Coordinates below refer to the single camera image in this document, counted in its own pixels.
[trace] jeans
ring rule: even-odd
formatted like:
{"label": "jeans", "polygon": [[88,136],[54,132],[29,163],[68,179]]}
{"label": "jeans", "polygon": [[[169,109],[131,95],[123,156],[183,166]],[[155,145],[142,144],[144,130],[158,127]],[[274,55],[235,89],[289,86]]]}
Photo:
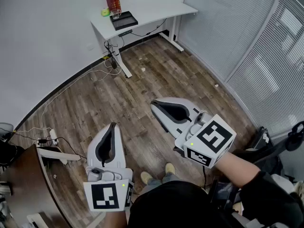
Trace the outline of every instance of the jeans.
{"label": "jeans", "polygon": [[158,186],[161,186],[162,184],[166,183],[166,182],[169,182],[169,181],[180,181],[181,179],[179,179],[177,176],[175,176],[173,173],[171,172],[168,172],[164,178],[161,180],[157,180],[157,179],[150,179],[148,181],[148,185],[145,186],[140,195],[143,195],[144,193],[147,193],[149,191],[151,191],[152,189],[154,188],[157,188]]}

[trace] wooden floor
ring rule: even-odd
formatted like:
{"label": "wooden floor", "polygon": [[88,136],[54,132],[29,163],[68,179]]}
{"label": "wooden floor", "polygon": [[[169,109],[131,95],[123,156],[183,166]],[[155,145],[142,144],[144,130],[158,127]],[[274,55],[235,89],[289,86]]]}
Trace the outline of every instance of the wooden floor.
{"label": "wooden floor", "polygon": [[[118,123],[122,130],[127,166],[134,170],[135,193],[143,188],[141,171],[162,178],[167,162],[174,164],[181,179],[199,186],[204,182],[200,165],[172,151],[174,139],[153,117],[151,100],[167,96],[187,98],[200,109],[219,114],[237,132],[233,148],[245,147],[255,133],[252,123],[235,99],[190,53],[178,53],[166,40],[153,38],[124,51],[122,58],[133,75],[131,78],[125,78],[121,73],[92,82],[91,77],[99,79],[104,76],[101,72],[81,78],[47,107],[44,126],[54,128],[58,137],[66,138],[77,153],[85,156],[92,138],[110,122]],[[107,68],[100,64],[96,69]],[[41,114],[46,104],[20,130],[41,127]],[[41,138],[43,131],[33,130],[25,135]],[[16,135],[11,141],[24,148],[33,143]],[[59,147],[64,152],[73,153],[62,139],[59,140]],[[73,220],[73,225],[80,228],[85,227],[95,215],[89,212],[84,195],[85,167],[86,161],[82,159],[69,162],[65,167],[54,163],[48,171],[66,213]],[[208,173],[207,184],[211,184],[212,177]]]}

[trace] vertical blind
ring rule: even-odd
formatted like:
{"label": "vertical blind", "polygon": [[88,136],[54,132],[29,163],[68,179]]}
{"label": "vertical blind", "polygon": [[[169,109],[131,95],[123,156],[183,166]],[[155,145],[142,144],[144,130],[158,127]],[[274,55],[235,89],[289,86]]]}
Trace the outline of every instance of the vertical blind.
{"label": "vertical blind", "polygon": [[199,12],[182,16],[179,42],[223,81],[265,22],[274,0],[185,0]]}
{"label": "vertical blind", "polygon": [[304,120],[304,0],[279,0],[227,85],[270,135]]}

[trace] black shirt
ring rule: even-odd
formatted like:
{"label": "black shirt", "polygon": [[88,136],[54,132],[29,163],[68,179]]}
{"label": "black shirt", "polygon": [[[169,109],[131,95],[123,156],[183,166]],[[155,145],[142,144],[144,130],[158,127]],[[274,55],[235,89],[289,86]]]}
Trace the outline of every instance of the black shirt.
{"label": "black shirt", "polygon": [[[260,172],[241,191],[245,211],[266,226],[276,222],[297,228],[303,222],[298,203],[265,172]],[[137,227],[243,227],[231,213],[209,203],[208,195],[185,181],[167,182],[143,195],[131,207],[129,228]]]}

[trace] black tray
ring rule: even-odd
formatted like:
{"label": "black tray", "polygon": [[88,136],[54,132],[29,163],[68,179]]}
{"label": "black tray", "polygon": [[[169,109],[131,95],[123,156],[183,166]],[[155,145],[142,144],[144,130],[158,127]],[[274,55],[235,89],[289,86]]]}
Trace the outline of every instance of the black tray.
{"label": "black tray", "polygon": [[110,20],[115,30],[120,30],[133,25],[138,25],[138,21],[133,17],[132,13],[130,13],[129,11],[121,13],[118,19],[113,19],[113,17],[110,16]]}

